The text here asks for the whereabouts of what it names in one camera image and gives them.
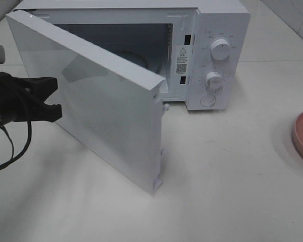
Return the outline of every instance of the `microwave door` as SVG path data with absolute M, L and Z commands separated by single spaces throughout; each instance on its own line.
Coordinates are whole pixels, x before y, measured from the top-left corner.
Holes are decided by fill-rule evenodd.
M 48 100 L 62 105 L 58 124 L 152 193 L 160 184 L 165 78 L 25 11 L 7 20 L 29 77 L 58 80 Z

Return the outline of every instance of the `white countertop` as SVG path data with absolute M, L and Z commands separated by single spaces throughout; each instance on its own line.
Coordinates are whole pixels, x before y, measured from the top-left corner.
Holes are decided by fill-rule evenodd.
M 26 155 L 0 172 L 0 242 L 303 241 L 303 41 L 266 6 L 252 13 L 225 111 L 163 118 L 163 184 L 142 191 L 55 124 L 33 123 Z M 6 20 L 0 71 L 26 72 Z M 17 149 L 26 125 L 7 125 Z M 0 163 L 11 148 L 0 131 Z

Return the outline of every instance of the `white microwave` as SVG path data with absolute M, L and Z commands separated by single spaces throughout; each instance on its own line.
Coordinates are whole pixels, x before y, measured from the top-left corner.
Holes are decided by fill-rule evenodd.
M 239 0 L 23 0 L 7 14 L 29 77 L 58 79 L 58 123 L 149 192 L 162 101 L 226 108 L 249 18 Z

